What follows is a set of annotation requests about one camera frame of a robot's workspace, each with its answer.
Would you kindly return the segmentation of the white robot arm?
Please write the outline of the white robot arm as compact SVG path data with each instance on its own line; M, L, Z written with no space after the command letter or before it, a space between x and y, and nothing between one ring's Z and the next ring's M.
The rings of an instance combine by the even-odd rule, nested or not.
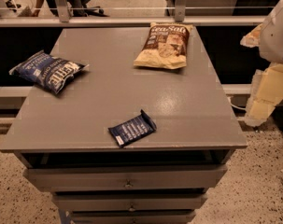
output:
M260 56L270 63L264 71L255 72L246 105L244 122L257 127L265 123L283 101L283 0L262 24L241 39L240 44L257 47Z

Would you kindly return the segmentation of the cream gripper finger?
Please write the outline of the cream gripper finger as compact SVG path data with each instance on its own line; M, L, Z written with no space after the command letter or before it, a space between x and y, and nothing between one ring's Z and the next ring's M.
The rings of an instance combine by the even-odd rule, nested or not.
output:
M283 64L270 63L264 71L257 70L251 82L246 106L246 125L258 127L265 123L283 100Z
M257 25L253 30L242 37L240 44L248 48L258 47L260 45L261 29L262 24Z

